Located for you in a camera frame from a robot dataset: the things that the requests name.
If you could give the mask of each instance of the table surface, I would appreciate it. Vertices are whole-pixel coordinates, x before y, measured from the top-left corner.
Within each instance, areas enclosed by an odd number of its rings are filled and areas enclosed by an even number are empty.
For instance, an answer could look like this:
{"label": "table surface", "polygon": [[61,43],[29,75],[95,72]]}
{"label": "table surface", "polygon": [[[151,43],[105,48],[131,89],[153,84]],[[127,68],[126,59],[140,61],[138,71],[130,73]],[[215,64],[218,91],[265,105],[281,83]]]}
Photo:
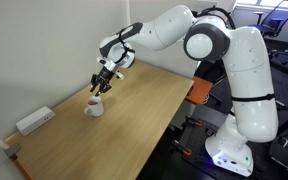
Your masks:
{"label": "table surface", "polygon": [[34,179],[136,179],[193,81],[136,61],[102,94],[105,112],[84,114],[86,87],[56,106],[31,134],[6,140]]}

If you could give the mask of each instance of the white cup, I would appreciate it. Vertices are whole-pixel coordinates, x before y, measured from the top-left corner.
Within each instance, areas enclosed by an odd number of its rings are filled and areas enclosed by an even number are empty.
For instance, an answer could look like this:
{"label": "white cup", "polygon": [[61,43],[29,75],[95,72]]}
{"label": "white cup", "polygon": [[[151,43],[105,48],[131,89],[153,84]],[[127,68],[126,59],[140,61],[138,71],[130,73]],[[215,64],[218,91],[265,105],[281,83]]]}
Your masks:
{"label": "white cup", "polygon": [[100,116],[104,113],[104,107],[101,97],[91,96],[87,101],[87,108],[84,113],[91,116]]}

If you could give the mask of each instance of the wall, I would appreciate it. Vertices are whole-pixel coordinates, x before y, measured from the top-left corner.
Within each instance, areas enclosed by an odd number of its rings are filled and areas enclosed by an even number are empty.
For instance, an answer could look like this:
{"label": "wall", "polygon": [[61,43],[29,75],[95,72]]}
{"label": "wall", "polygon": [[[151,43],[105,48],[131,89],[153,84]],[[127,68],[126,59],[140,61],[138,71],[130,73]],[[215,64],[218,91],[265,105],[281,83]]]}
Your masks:
{"label": "wall", "polygon": [[[232,13],[232,17],[233,17],[233,20],[234,20],[236,27],[247,26],[250,24],[256,24],[258,16],[253,14],[253,12],[255,12],[255,11],[264,12],[265,14],[262,17],[262,19],[264,19],[271,10],[258,9],[258,8],[246,8],[246,7],[236,6],[235,10]],[[277,36],[275,38],[269,38],[269,39],[288,42],[288,21],[284,25],[279,36]]]}
{"label": "wall", "polygon": [[124,0],[0,0],[0,139],[88,85],[100,41],[125,23]]}

